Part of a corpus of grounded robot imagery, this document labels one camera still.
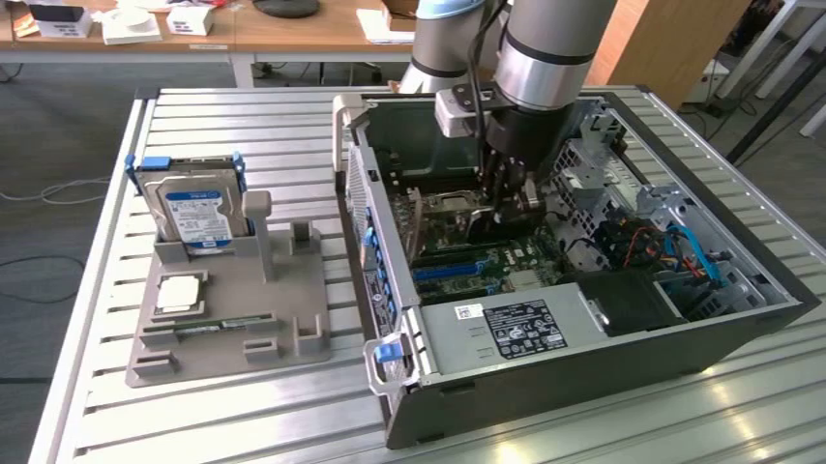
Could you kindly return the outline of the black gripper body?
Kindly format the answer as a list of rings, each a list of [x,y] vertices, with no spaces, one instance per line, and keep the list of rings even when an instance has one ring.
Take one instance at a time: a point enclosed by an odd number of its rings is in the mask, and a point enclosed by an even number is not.
[[[539,168],[559,151],[573,108],[571,103],[549,111],[520,106],[495,110],[485,128],[487,145],[507,158],[520,160],[527,168]]]

